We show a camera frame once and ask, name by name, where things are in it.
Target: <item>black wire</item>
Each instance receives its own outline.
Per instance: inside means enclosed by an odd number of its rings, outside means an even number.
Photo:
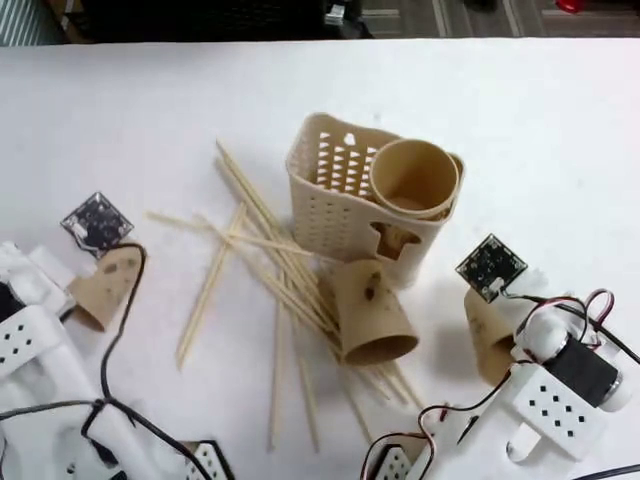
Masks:
[[[640,472],[640,463],[636,465],[628,465],[626,467],[612,468],[611,470],[603,470],[602,472],[591,473],[573,480],[602,480],[603,478],[617,477],[619,475],[628,475],[630,473]]]
[[[516,363],[522,364],[522,363],[532,363],[532,362],[528,360],[524,360]],[[481,407],[482,405],[487,403],[496,393],[498,393],[498,391],[504,386],[504,384],[507,383],[507,380],[509,380],[509,377],[511,377],[511,369],[506,371],[506,373],[504,374],[504,377],[502,377],[502,380],[500,380],[500,382],[495,387],[493,387],[493,390],[491,390],[487,395],[485,395],[480,401],[478,401],[477,403],[469,407],[453,407],[451,405],[431,405],[425,408],[418,415],[418,425],[420,425],[420,429],[423,431],[423,433],[426,433],[424,432],[424,427],[422,426],[422,419],[425,417],[427,413],[433,410],[452,410],[454,412],[470,412],[472,410],[475,410],[476,408]]]
[[[76,243],[78,244],[78,247],[80,247],[82,250],[86,250],[85,248],[83,248],[82,245],[78,243],[77,240],[76,240]],[[193,463],[194,467],[198,469],[198,471],[202,474],[202,476],[206,480],[212,480],[211,476],[207,473],[207,471],[202,466],[200,461],[195,457],[195,455],[193,455],[189,451],[188,448],[186,448],[184,445],[182,445],[176,439],[172,438],[167,433],[160,430],[160,428],[155,426],[153,423],[151,423],[151,421],[143,417],[140,413],[136,412],[131,407],[128,407],[122,402],[116,400],[111,395],[111,389],[109,388],[109,381],[107,378],[107,367],[109,364],[109,358],[111,357],[111,353],[113,352],[114,348],[116,347],[116,345],[122,338],[122,335],[124,334],[124,329],[127,324],[127,320],[129,318],[129,312],[131,311],[131,306],[133,305],[133,302],[136,298],[136,294],[138,293],[138,287],[140,286],[140,281],[142,280],[142,275],[144,274],[144,267],[147,263],[147,252],[144,249],[144,247],[138,243],[120,243],[118,245],[115,245],[109,248],[108,251],[120,250],[123,248],[135,248],[136,250],[138,250],[138,252],[140,253],[140,270],[138,271],[138,275],[136,276],[136,280],[133,284],[133,288],[131,289],[131,293],[129,294],[129,299],[127,300],[124,313],[122,314],[122,319],[120,320],[120,325],[118,326],[118,332],[111,340],[111,343],[109,343],[109,346],[105,350],[105,353],[102,356],[102,360],[100,362],[100,385],[102,387],[102,393],[105,396],[105,399],[102,401],[93,402],[94,408],[91,411],[91,414],[89,415],[87,420],[84,422],[81,433],[85,438],[89,438],[88,436],[89,428],[91,428],[91,425],[93,424],[93,422],[95,421],[99,413],[102,411],[104,406],[106,404],[113,405],[114,407],[122,411],[125,415],[127,415],[129,419],[133,419],[137,421],[143,427],[145,427],[147,430],[153,433],[156,437],[160,438],[162,441],[164,441],[165,443],[173,447],[175,450],[177,450],[179,453],[181,453],[187,460]]]
[[[0,413],[0,422],[8,420],[20,415],[29,415],[31,413],[45,412],[47,410],[55,410],[57,408],[75,407],[78,405],[94,405],[93,400],[67,400],[63,402],[45,403],[43,405],[34,405],[33,407],[14,408],[6,412]]]
[[[182,454],[187,460],[189,460],[193,466],[202,474],[205,480],[213,480],[209,472],[202,466],[200,461],[196,458],[196,456],[191,453],[191,451],[185,447],[182,443],[178,442],[176,439],[171,437],[169,434],[162,431],[159,427],[151,423],[150,420],[142,416],[140,413],[136,412],[133,408],[125,405],[122,402],[119,402],[115,398],[111,398],[108,400],[108,403],[113,405],[115,408],[120,410],[122,413],[127,415],[129,418],[133,418],[136,422],[142,425],[144,428],[153,433],[160,440],[164,441],[169,446],[173,447],[178,453]]]
[[[534,303],[543,303],[548,300],[547,298],[537,297],[534,295],[516,295],[516,296],[510,296],[510,297],[507,296],[506,298],[529,300],[530,302],[534,302]],[[583,317],[582,312],[571,307],[570,305],[565,305],[561,303],[558,305],[554,305],[554,307],[559,310],[572,313],[573,315],[576,315],[578,317]],[[602,333],[605,337],[611,340],[611,343],[613,343],[616,347],[618,347],[620,350],[626,353],[629,356],[629,358],[631,358],[631,360],[633,360],[638,365],[640,365],[640,356],[638,356],[636,352],[631,350],[631,348],[629,348],[622,340],[620,340],[613,333],[611,333],[611,331],[608,328],[606,328],[604,325],[596,322],[593,318],[589,316],[587,316],[587,319],[589,321],[589,325],[591,325],[596,332]]]
[[[111,247],[109,251],[120,250],[123,248],[135,248],[136,250],[138,250],[138,252],[140,253],[140,270],[138,271],[136,281],[133,284],[131,293],[129,294],[127,305],[125,306],[124,313],[122,314],[122,320],[120,320],[120,325],[118,326],[118,332],[111,339],[111,343],[107,347],[107,350],[104,352],[104,355],[102,356],[102,360],[100,362],[100,385],[102,387],[102,394],[106,398],[111,397],[111,390],[109,389],[109,381],[107,379],[107,366],[109,364],[109,357],[111,356],[113,349],[116,347],[116,345],[122,338],[122,334],[124,333],[124,327],[127,324],[127,319],[129,318],[129,312],[131,311],[131,306],[133,305],[133,301],[136,298],[136,293],[138,293],[138,286],[140,285],[140,281],[142,280],[144,267],[147,263],[147,252],[144,249],[144,247],[138,243],[120,243],[118,245]]]

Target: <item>circuit board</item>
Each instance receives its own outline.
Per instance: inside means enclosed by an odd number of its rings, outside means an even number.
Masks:
[[[131,222],[100,192],[91,195],[60,225],[80,248],[96,258],[101,258],[133,230]]]
[[[458,265],[456,272],[491,303],[526,269],[527,264],[491,234]]]

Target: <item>white tabletop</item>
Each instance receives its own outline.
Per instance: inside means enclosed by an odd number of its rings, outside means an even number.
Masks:
[[[638,58],[637,40],[1,49],[0,239],[25,250],[43,243],[80,269],[88,259],[58,222],[101,190],[150,253],[112,356],[115,394],[142,401],[179,438],[218,439],[240,479],[356,478],[366,445],[331,363],[313,346],[321,452],[313,453],[289,362],[282,432],[266,453],[275,306],[238,259],[224,269],[184,371],[176,370],[179,335],[217,244],[154,224],[145,210],[204,211],[228,222],[236,201],[212,166],[218,137],[289,217],[284,159],[316,111],[456,152],[466,183],[417,284],[401,293],[421,343],[400,363],[426,403],[470,404],[487,386],[454,267],[489,232],[560,291],[611,288],[618,302],[610,327],[640,349]],[[109,336],[68,325],[97,383]],[[412,425],[410,414],[360,397],[375,434]],[[610,416],[605,439],[575,473],[638,460],[639,398]]]

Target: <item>plastic basket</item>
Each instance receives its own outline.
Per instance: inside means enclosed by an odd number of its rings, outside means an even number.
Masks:
[[[411,284],[420,262],[455,209],[464,176],[453,202],[439,218],[400,216],[375,203],[369,183],[376,152],[397,135],[342,122],[330,115],[309,116],[287,158],[294,214],[294,236],[305,249],[338,260],[379,260],[396,286]],[[396,229],[405,240],[389,249],[384,232]]]

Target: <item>gray floor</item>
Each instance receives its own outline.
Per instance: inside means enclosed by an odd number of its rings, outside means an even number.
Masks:
[[[640,37],[631,2],[591,2],[577,15],[554,0],[498,0],[479,13],[462,0],[363,0],[364,19],[376,38]]]

